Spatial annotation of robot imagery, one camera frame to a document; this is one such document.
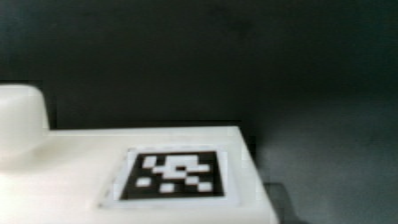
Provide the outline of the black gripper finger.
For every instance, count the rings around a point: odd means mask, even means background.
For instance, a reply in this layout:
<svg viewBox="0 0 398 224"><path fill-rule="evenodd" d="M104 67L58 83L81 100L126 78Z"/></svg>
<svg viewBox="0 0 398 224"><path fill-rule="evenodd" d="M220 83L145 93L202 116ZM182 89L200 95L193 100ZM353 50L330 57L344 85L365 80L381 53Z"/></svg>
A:
<svg viewBox="0 0 398 224"><path fill-rule="evenodd" d="M294 213L291 198L280 183L262 184L280 224L309 224Z"/></svg>

